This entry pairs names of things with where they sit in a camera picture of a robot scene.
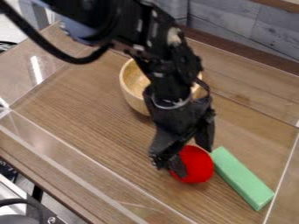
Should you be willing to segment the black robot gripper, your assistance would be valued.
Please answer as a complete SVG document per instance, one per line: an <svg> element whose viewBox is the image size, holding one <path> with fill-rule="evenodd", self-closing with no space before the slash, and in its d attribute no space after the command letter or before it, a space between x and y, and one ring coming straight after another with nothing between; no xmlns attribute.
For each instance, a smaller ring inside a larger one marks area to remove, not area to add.
<svg viewBox="0 0 299 224"><path fill-rule="evenodd" d="M190 98L178 108L162 109L154 105L153 91L146 87L142 92L144 103L156 127L148 156L157 169L168 168L169 173L182 179L186 167L177 154L186 142L194 143L212 152L215 138L215 110L211 106L211 94Z"/></svg>

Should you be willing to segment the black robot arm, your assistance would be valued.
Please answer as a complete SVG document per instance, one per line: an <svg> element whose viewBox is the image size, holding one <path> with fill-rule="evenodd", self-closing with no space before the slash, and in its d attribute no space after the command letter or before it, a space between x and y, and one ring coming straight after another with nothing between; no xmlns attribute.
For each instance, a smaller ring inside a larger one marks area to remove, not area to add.
<svg viewBox="0 0 299 224"><path fill-rule="evenodd" d="M61 16L61 29L74 41L97 48L78 59L37 38L42 49L58 59L82 64L108 49L122 47L149 80L142 97L156 127L148 151L153 166L189 183L208 179L215 110L211 94L196 98L192 87L211 88L199 79L201 58L173 17L146 0L32 1Z"/></svg>

